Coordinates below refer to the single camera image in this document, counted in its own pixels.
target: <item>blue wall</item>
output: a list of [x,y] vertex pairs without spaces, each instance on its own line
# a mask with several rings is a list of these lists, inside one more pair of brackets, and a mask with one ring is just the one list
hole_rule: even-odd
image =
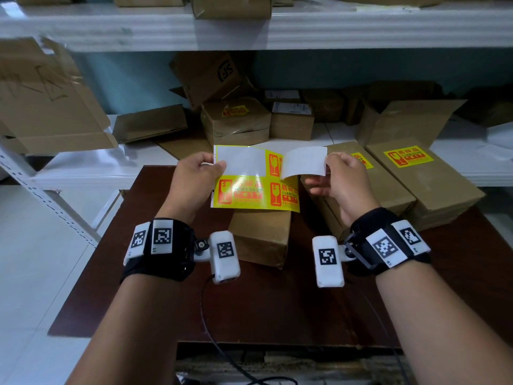
[[[86,82],[109,114],[186,100],[168,63],[173,52],[77,53]],[[258,51],[261,88],[343,88],[378,79],[435,80],[446,92],[513,82],[513,49],[364,49]]]

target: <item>wooden table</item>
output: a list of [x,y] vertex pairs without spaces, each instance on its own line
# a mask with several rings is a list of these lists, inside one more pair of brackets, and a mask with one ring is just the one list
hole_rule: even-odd
[[[49,334],[90,337],[119,286],[123,257],[133,227],[153,218],[163,203],[174,167],[145,166],[108,227],[69,295]],[[285,267],[240,263],[234,282],[210,285],[205,292],[209,329],[219,342],[280,345],[387,346],[388,339],[361,293],[350,284],[319,289],[316,285],[312,237],[328,234],[322,217],[304,188],[301,213],[292,214]],[[199,238],[226,230],[232,211],[205,203],[193,223]],[[423,232],[432,248],[433,266],[451,287],[508,343],[513,344],[513,252],[477,208],[451,225]],[[198,264],[183,283],[180,341],[208,341],[200,318],[200,291],[210,275]],[[365,292],[394,337],[373,277],[345,273]]]

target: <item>yellow fragile label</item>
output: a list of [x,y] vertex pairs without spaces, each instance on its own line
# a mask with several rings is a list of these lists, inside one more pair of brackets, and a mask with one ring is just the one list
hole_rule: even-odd
[[[265,175],[222,175],[215,184],[214,208],[274,209],[299,212],[298,177],[279,178],[283,156],[259,149]],[[261,171],[264,162],[258,162]]]
[[223,117],[225,116],[244,116],[249,113],[249,110],[245,105],[238,105],[236,107],[228,107],[226,106],[223,109]]
[[397,167],[408,167],[433,161],[433,158],[419,146],[385,151],[383,154],[388,156],[388,159],[394,162],[394,165]]
[[366,169],[372,169],[374,166],[372,165],[371,162],[369,162],[369,160],[367,158],[365,158],[363,156],[362,153],[360,152],[355,152],[353,154],[351,154],[352,156],[354,156],[355,158],[359,159],[361,163],[363,163],[365,165],[365,168]]

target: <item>shelf board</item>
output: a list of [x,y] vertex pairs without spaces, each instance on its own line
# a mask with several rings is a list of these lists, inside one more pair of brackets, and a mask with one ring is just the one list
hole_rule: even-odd
[[0,5],[0,37],[48,36],[77,52],[513,46],[513,0],[422,9],[304,0],[260,21],[196,20],[190,5]]
[[[315,124],[311,141],[272,139],[258,147],[284,154],[303,146],[327,146],[354,140],[356,127],[343,123]],[[513,161],[482,154],[484,129],[449,121],[432,150],[477,186],[513,186]],[[176,158],[149,141],[117,149],[63,152],[32,178],[44,189],[130,189],[144,165],[175,165]]]

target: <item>black cable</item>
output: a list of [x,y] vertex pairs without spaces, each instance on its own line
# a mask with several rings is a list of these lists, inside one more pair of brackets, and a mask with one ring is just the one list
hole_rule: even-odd
[[394,348],[394,341],[392,340],[392,337],[388,333],[388,330],[386,329],[385,324],[381,320],[381,317],[378,314],[378,311],[374,308],[374,305],[370,302],[370,300],[367,298],[367,296],[365,295],[363,290],[358,285],[356,285],[354,282],[352,282],[350,280],[346,280],[346,281],[349,282],[352,286],[354,286],[360,292],[360,294],[363,296],[365,301],[367,301],[367,304],[369,304],[369,307],[372,309],[372,311],[378,318],[378,321],[380,322],[381,327],[383,328],[383,331],[385,331],[385,334],[388,337],[389,347],[392,349],[392,351],[394,352],[395,358],[397,359],[397,364],[399,365],[399,370],[401,371],[401,375],[404,377],[404,381],[406,382],[406,385],[410,385],[410,380],[409,380],[408,376],[406,375],[406,370],[404,369],[403,363],[401,362],[401,358],[399,358],[399,354],[397,353],[397,351]]
[[200,298],[200,313],[201,313],[201,321],[203,322],[203,328],[205,329],[205,332],[207,333],[207,336],[209,337],[210,341],[212,342],[212,344],[215,346],[215,348],[221,353],[222,356],[225,357],[225,359],[235,368],[237,369],[237,371],[239,373],[241,373],[244,377],[246,377],[248,380],[250,380],[251,382],[249,382],[247,385],[254,385],[254,384],[259,384],[259,385],[269,385],[266,383],[266,381],[276,381],[276,380],[282,380],[282,381],[291,381],[294,383],[294,385],[298,385],[298,382],[293,379],[293,378],[290,378],[290,377],[283,377],[283,376],[274,376],[274,377],[266,377],[266,378],[262,378],[262,379],[257,379],[255,377],[253,377],[251,374],[249,374],[246,370],[244,370],[243,368],[240,367],[240,365],[238,365],[233,359],[231,356],[229,356],[228,354],[226,354],[220,347],[219,345],[217,344],[217,342],[214,340],[214,338],[212,337],[212,335],[210,335],[210,332],[207,328],[207,323],[205,322],[205,317],[203,316],[203,293],[205,291],[205,288],[207,287],[208,283],[210,282],[210,280],[212,280],[214,278],[214,275],[212,274],[209,278],[207,278],[207,280],[205,281],[205,284],[203,285],[203,288],[201,289],[201,298]]

